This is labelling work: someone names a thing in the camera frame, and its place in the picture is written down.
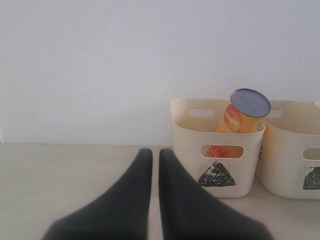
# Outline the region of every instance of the basket handle hole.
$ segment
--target basket handle hole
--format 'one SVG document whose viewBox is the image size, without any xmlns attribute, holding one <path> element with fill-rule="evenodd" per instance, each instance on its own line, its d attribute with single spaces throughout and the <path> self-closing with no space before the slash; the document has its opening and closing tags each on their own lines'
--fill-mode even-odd
<svg viewBox="0 0 320 240">
<path fill-rule="evenodd" d="M 302 154 L 305 160 L 320 161 L 320 147 L 309 147 Z"/>
<path fill-rule="evenodd" d="M 196 118 L 212 118 L 215 115 L 215 111 L 212 108 L 193 107 L 189 109 L 189 115 Z"/>
<path fill-rule="evenodd" d="M 280 118 L 282 114 L 282 109 L 271 110 L 268 114 L 268 118 Z"/>
<path fill-rule="evenodd" d="M 244 154 L 243 146 L 204 145 L 200 153 L 205 158 L 238 159 Z"/>
</svg>

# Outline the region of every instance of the plastic storage basket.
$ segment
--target plastic storage basket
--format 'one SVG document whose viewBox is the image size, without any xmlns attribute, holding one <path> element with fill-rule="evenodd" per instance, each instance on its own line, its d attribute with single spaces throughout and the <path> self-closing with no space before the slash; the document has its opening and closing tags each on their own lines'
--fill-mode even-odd
<svg viewBox="0 0 320 240">
<path fill-rule="evenodd" d="M 265 188 L 281 197 L 320 199 L 318 106 L 271 101 L 256 175 Z"/>
<path fill-rule="evenodd" d="M 265 125 L 254 133 L 215 132 L 228 104 L 220 99 L 173 100 L 173 144 L 176 156 L 196 181 L 203 174 L 210 175 L 212 184 L 204 189 L 215 197 L 239 198 L 251 190 Z M 213 114 L 195 115 L 195 110 Z M 209 145 L 241 146 L 243 154 L 239 158 L 204 157 L 201 149 Z"/>
</svg>

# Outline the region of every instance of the white wall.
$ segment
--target white wall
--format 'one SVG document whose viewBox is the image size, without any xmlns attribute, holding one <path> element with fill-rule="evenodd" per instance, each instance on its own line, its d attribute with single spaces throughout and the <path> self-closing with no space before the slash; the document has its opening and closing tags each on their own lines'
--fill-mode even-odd
<svg viewBox="0 0 320 240">
<path fill-rule="evenodd" d="M 4 143 L 172 144 L 170 100 L 320 100 L 319 0 L 1 0 Z"/>
</svg>

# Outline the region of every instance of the metal can lid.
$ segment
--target metal can lid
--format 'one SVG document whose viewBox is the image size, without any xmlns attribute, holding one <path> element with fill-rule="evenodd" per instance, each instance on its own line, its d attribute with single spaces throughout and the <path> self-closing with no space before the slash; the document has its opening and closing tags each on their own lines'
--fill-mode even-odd
<svg viewBox="0 0 320 240">
<path fill-rule="evenodd" d="M 241 88 L 231 94 L 232 105 L 242 114 L 253 118 L 262 118 L 269 114 L 271 104 L 260 92 Z"/>
</svg>

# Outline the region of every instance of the chip can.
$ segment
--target chip can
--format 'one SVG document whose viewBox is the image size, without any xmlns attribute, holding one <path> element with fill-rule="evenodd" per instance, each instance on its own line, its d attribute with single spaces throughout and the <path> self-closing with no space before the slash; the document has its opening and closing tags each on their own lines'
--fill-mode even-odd
<svg viewBox="0 0 320 240">
<path fill-rule="evenodd" d="M 238 89 L 231 94 L 230 103 L 216 131 L 219 133 L 254 133 L 264 122 L 270 110 L 269 100 L 260 92 L 248 88 Z M 242 152 L 243 149 L 239 153 L 239 150 L 233 146 L 211 145 L 204 156 L 238 158 Z"/>
</svg>

